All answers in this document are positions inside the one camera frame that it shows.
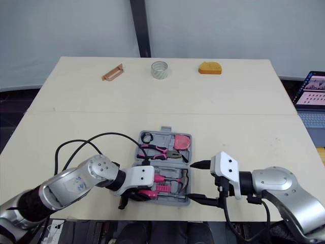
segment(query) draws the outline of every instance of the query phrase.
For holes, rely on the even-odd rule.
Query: pink pliers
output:
[[[166,147],[156,146],[156,145],[152,145],[152,144],[141,145],[141,147],[144,149],[153,149],[153,150],[156,150],[156,151],[159,151],[162,153],[159,155],[148,156],[148,159],[166,160],[167,158],[178,159],[178,158],[182,157],[182,154],[180,154],[179,152],[173,151],[173,150],[168,150]],[[138,154],[137,158],[144,159],[145,156],[143,154]]]

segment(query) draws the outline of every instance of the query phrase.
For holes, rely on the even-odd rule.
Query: white wall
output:
[[[0,1],[0,91],[39,87],[60,56],[138,57],[129,0]]]
[[[153,57],[268,58],[280,76],[325,71],[324,0],[147,0]]]

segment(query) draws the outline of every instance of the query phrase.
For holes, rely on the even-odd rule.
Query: toolbox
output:
[[[150,165],[154,167],[154,184],[150,189],[141,190],[149,196],[149,202],[186,206],[190,199],[192,136],[172,132],[171,127],[163,126],[161,131],[141,131],[139,144],[150,156]],[[136,162],[142,164],[143,152],[137,147]]]

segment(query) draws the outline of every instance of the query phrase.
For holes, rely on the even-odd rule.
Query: orange sponge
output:
[[[222,68],[217,62],[203,62],[199,66],[199,73],[220,75],[222,73]]]

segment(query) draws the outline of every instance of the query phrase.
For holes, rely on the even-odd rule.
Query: laptop keyboard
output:
[[[299,113],[299,116],[307,128],[325,129],[325,113]]]

